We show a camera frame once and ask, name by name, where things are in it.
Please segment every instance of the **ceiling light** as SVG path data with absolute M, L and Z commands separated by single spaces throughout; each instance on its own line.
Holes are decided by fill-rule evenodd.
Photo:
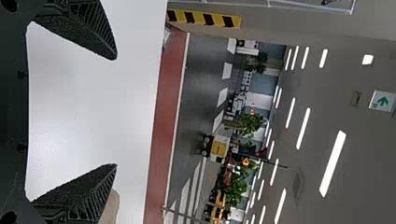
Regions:
M 265 143 L 265 147 L 268 147 L 268 145 L 270 143 L 271 134 L 272 134 L 272 129 L 270 129 L 270 132 L 268 133 L 267 142 Z
M 279 86 L 276 86 L 276 88 L 275 88 L 275 94 L 274 94 L 274 97 L 273 97 L 273 104 L 275 103 L 278 89 L 279 89 Z
M 254 189 L 254 184 L 256 183 L 256 176 L 253 177 L 253 183 L 251 184 L 251 189 Z
M 251 217 L 251 224 L 254 224 L 254 220 L 256 219 L 256 214 L 253 214 L 253 216 Z
M 262 180 L 262 184 L 260 185 L 260 190 L 259 190 L 259 198 L 257 198 L 257 200 L 259 201 L 260 198 L 262 197 L 262 189 L 264 188 L 264 180 Z
M 293 114 L 294 104 L 295 104 L 295 103 L 296 103 L 296 98 L 294 97 L 294 98 L 291 100 L 289 115 L 288 115 L 288 119 L 286 120 L 286 129 L 289 128 L 289 124 L 290 124 L 290 120 L 291 120 L 291 115 Z
M 286 65 L 285 65 L 285 71 L 288 71 L 290 56 L 291 56 L 291 49 L 289 49 L 288 59 L 286 60 Z
M 272 152 L 274 150 L 274 144 L 275 144 L 275 140 L 273 140 L 273 142 L 271 143 L 270 152 L 268 153 L 268 160 L 271 160 Z
M 256 200 L 256 192 L 253 192 L 253 196 L 251 197 L 250 200 L 250 208 L 253 208 L 255 200 Z
M 270 130 L 270 121 L 268 121 L 267 127 L 265 128 L 265 134 L 264 137 L 267 137 L 268 131 Z
M 300 134 L 298 135 L 297 145 L 296 145 L 297 150 L 300 150 L 301 143 L 303 142 L 306 124 L 308 123 L 310 114 L 311 114 L 311 109 L 308 107 L 305 111 L 305 116 L 304 116 L 304 120 L 303 120 L 303 125 L 301 126 Z
M 276 159 L 275 166 L 274 166 L 274 171 L 273 171 L 273 174 L 271 176 L 271 181 L 270 181 L 270 186 L 271 187 L 274 185 L 274 180 L 275 180 L 276 170 L 277 170 L 277 166 L 278 165 L 279 165 L 279 159 Z
M 293 58 L 293 63 L 291 64 L 291 71 L 294 70 L 294 65 L 296 65 L 296 60 L 297 60 L 299 49 L 300 49 L 300 46 L 297 46 L 296 50 L 294 51 L 294 58 Z
M 374 58 L 374 55 L 365 54 L 364 57 L 363 57 L 363 62 L 361 62 L 361 64 L 363 64 L 363 65 L 372 64 L 373 63 L 373 58 Z
M 308 58 L 309 47 L 305 48 L 305 53 L 303 57 L 303 63 L 301 64 L 301 69 L 305 69 L 306 59 Z
M 322 57 L 320 59 L 319 68 L 323 68 L 324 64 L 326 63 L 327 53 L 329 52 L 328 49 L 324 49 L 322 52 Z
M 262 178 L 262 166 L 263 165 L 264 165 L 264 163 L 260 162 L 259 177 L 257 177 L 258 179 Z
M 250 206 L 250 200 L 247 201 L 247 210 L 245 210 L 245 214 L 248 213 L 248 208 L 249 208 L 249 206 Z
M 260 216 L 260 221 L 259 224 L 262 224 L 264 222 L 264 216 L 265 216 L 265 206 L 262 207 L 262 215 Z
M 286 199 L 286 189 L 283 189 L 282 196 L 280 196 L 279 206 L 277 207 L 276 210 L 275 224 L 277 224 L 277 222 L 279 221 L 280 213 L 282 212 L 283 203 L 285 202 L 285 199 Z
M 323 198 L 326 196 L 327 190 L 329 189 L 330 182 L 332 181 L 332 175 L 334 174 L 335 166 L 337 165 L 338 159 L 340 158 L 346 138 L 347 135 L 345 133 L 342 131 L 338 132 L 337 138 L 335 139 L 335 143 L 332 148 L 332 155 L 330 156 L 329 163 L 327 164 L 326 171 L 319 188 L 320 194 Z
M 275 109 L 279 106 L 280 97 L 282 96 L 282 88 L 279 89 L 279 94 L 277 95 L 276 106 Z

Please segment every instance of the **railing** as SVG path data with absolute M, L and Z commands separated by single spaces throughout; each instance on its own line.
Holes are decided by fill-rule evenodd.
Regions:
M 338 0 L 323 6 L 321 0 L 169 0 L 175 3 L 213 4 L 235 7 L 272 7 L 352 15 L 357 0 Z

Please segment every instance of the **yellow and black striped barrier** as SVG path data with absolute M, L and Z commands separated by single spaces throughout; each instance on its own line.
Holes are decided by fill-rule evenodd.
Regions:
M 221 15 L 210 12 L 171 9 L 166 11 L 167 19 L 178 23 L 200 24 L 227 28 L 241 28 L 239 16 Z

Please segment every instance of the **red floor stripe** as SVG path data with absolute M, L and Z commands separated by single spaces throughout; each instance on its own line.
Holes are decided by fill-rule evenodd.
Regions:
M 166 194 L 186 38 L 186 33 L 173 28 L 161 57 L 143 219 L 145 224 L 163 223 L 161 207 Z

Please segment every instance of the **black structure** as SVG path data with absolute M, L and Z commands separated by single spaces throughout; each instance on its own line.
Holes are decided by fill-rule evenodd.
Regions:
M 117 165 L 103 165 L 32 201 L 49 224 L 96 224 L 105 209 L 116 177 Z
M 31 21 L 109 60 L 117 58 L 114 37 L 98 0 L 0 0 L 0 224 L 97 223 L 115 165 L 62 185 L 33 204 L 25 196 L 29 149 L 25 35 Z

